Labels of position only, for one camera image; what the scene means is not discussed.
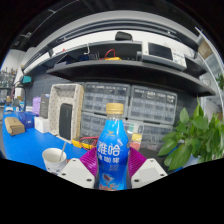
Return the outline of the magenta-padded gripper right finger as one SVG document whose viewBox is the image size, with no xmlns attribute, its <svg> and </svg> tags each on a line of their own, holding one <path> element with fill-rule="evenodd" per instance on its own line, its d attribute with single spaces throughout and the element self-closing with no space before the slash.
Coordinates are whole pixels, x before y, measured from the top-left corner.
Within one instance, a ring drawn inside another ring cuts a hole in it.
<svg viewBox="0 0 224 224">
<path fill-rule="evenodd" d="M 128 173 L 131 188 L 140 188 L 167 176 L 167 173 L 154 159 L 146 159 L 139 151 L 130 149 Z"/>
</svg>

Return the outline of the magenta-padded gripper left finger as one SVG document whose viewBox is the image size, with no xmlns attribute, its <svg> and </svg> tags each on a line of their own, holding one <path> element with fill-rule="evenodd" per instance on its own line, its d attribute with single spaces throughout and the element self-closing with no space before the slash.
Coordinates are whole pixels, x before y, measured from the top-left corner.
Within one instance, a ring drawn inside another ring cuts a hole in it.
<svg viewBox="0 0 224 224">
<path fill-rule="evenodd" d="M 98 172 L 96 149 L 92 148 L 79 159 L 72 158 L 59 177 L 84 188 L 93 189 Z"/>
</svg>

